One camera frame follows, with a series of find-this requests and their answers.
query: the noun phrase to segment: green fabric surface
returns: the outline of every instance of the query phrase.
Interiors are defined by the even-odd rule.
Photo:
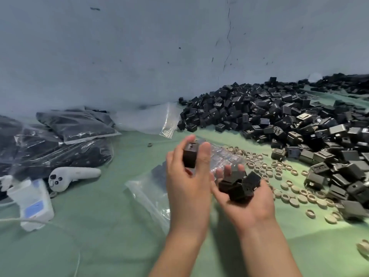
[[[255,153],[268,153],[269,145],[244,140],[239,133],[199,129],[196,135],[219,145],[238,146]],[[175,132],[173,139],[136,131],[114,137],[114,159],[102,168],[97,181],[70,186],[52,199],[52,223],[67,228],[82,245],[78,276],[146,276],[157,259],[165,235],[159,224],[137,203],[124,183],[150,171],[165,160],[188,132]],[[270,157],[263,160],[271,163]],[[299,173],[308,167],[286,161]],[[283,172],[283,181],[303,187],[304,177]],[[280,188],[280,181],[271,184]],[[197,258],[192,276],[245,276],[241,250],[228,219],[213,202],[208,236]],[[369,261],[356,250],[356,243],[369,239],[367,223],[339,222],[330,225],[324,216],[334,208],[313,204],[294,208],[276,199],[276,217],[288,239],[304,276],[369,276]],[[316,219],[305,215],[313,209]],[[0,209],[0,217],[18,217],[18,208]],[[72,276],[78,249],[63,231],[45,226],[26,233],[19,223],[0,224],[1,276]]]

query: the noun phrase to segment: beige plastic disc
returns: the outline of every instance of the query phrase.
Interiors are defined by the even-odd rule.
[[[285,191],[288,191],[288,184],[286,184],[286,183],[281,183],[281,184],[280,184],[280,187],[281,187],[282,189],[284,189]]]
[[[298,194],[298,192],[300,191],[300,188],[299,188],[298,186],[291,186],[291,190],[292,190],[294,193]]]
[[[282,192],[279,189],[274,189],[273,193],[276,196],[276,198],[280,198],[282,196]]]
[[[303,204],[307,204],[307,197],[305,195],[300,194],[298,200]]]
[[[253,162],[248,162],[247,163],[247,166],[250,168],[250,169],[254,169],[255,168],[255,164]]]
[[[310,203],[316,203],[317,202],[317,198],[315,197],[315,195],[313,194],[308,194],[307,195],[307,200],[310,202]]]
[[[282,194],[280,198],[284,203],[288,203],[290,201],[290,197],[287,194]]]
[[[332,216],[334,216],[337,220],[343,220],[343,217],[340,213],[333,211]]]
[[[324,194],[324,193],[322,193],[321,191],[316,191],[316,192],[315,192],[315,196],[316,196],[317,198],[320,198],[320,199],[324,199],[324,198],[325,198],[325,194]]]
[[[367,240],[362,240],[360,243],[356,244],[357,250],[364,256],[369,255],[369,242]]]
[[[327,208],[327,202],[324,199],[318,198],[317,199],[317,205],[322,208],[325,209]]]
[[[337,219],[332,215],[326,215],[324,217],[324,219],[326,220],[327,223],[330,223],[330,224],[336,224],[337,223]]]
[[[306,189],[300,189],[299,193],[303,196],[307,196],[309,194]]]
[[[291,191],[289,191],[288,193],[288,196],[290,197],[290,198],[296,198],[296,194],[294,194],[293,192],[291,192]]]
[[[315,219],[315,213],[313,210],[306,210],[305,214],[310,218],[310,219]]]
[[[292,169],[291,170],[291,174],[294,175],[294,176],[297,176],[298,175],[298,171],[295,170],[295,169]]]
[[[300,204],[298,203],[298,200],[295,199],[295,198],[291,198],[290,199],[290,204],[295,207],[295,208],[298,208],[300,206]]]
[[[277,172],[274,177],[277,179],[277,180],[282,180],[282,174]]]
[[[334,207],[334,201],[332,199],[326,198],[325,202],[327,203],[328,207]]]

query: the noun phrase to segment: game controller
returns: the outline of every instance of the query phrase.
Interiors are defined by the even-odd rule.
[[[73,181],[97,178],[101,175],[98,168],[88,167],[58,167],[49,176],[49,187],[52,191],[62,192]]]

